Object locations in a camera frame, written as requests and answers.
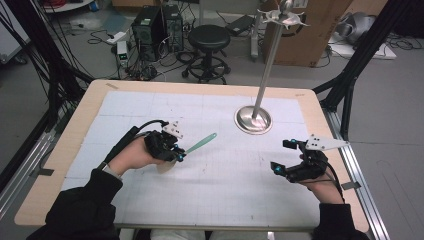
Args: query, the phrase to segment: chair wheel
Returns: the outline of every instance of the chair wheel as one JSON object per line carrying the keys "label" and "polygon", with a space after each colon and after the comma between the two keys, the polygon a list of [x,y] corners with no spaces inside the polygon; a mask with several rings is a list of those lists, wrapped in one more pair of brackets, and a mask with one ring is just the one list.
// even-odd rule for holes
{"label": "chair wheel", "polygon": [[184,71],[181,73],[181,75],[183,76],[183,78],[188,77],[188,71],[187,71],[187,70],[184,70]]}

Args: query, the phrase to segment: white paper sheet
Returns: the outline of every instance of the white paper sheet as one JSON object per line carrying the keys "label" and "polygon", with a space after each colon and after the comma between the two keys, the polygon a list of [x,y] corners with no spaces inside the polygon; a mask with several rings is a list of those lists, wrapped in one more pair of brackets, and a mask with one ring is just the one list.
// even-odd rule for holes
{"label": "white paper sheet", "polygon": [[[144,92],[109,92],[70,167],[63,189],[83,186],[90,172],[132,127],[161,119],[179,121],[188,149],[211,133],[217,137],[182,163],[159,174],[156,166],[130,170],[113,204],[116,223],[217,227],[313,228],[318,201],[303,186],[274,175],[270,162],[300,163],[300,151],[284,139],[306,140],[297,100],[264,98],[273,118],[264,135],[249,135],[234,123],[235,111],[255,98]],[[160,130],[153,124],[144,130]]]}

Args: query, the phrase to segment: power strip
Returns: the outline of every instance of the power strip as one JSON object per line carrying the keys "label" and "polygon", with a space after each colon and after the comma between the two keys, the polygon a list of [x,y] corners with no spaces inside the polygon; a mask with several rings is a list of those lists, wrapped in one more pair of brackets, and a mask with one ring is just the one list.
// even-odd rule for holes
{"label": "power strip", "polygon": [[115,44],[117,41],[119,41],[119,39],[123,38],[124,36],[125,36],[125,33],[124,32],[119,32],[119,33],[113,35],[113,38],[109,38],[106,41],[108,43]]}

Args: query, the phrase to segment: round metal base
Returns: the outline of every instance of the round metal base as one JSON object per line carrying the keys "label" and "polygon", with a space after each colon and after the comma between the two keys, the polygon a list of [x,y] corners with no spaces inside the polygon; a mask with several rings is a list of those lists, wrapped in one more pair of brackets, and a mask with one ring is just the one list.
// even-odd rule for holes
{"label": "round metal base", "polygon": [[272,127],[271,115],[259,108],[256,119],[252,118],[254,106],[241,107],[234,114],[234,121],[240,130],[245,133],[260,135],[268,132]]}

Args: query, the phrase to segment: person's left hand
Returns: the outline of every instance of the person's left hand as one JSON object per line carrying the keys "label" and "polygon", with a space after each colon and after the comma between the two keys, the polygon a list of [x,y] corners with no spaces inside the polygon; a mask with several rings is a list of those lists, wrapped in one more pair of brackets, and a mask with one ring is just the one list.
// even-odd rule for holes
{"label": "person's left hand", "polygon": [[138,137],[109,162],[109,167],[118,175],[123,175],[129,169],[138,169],[149,164],[162,164],[164,162],[153,158],[147,151],[144,137]]}

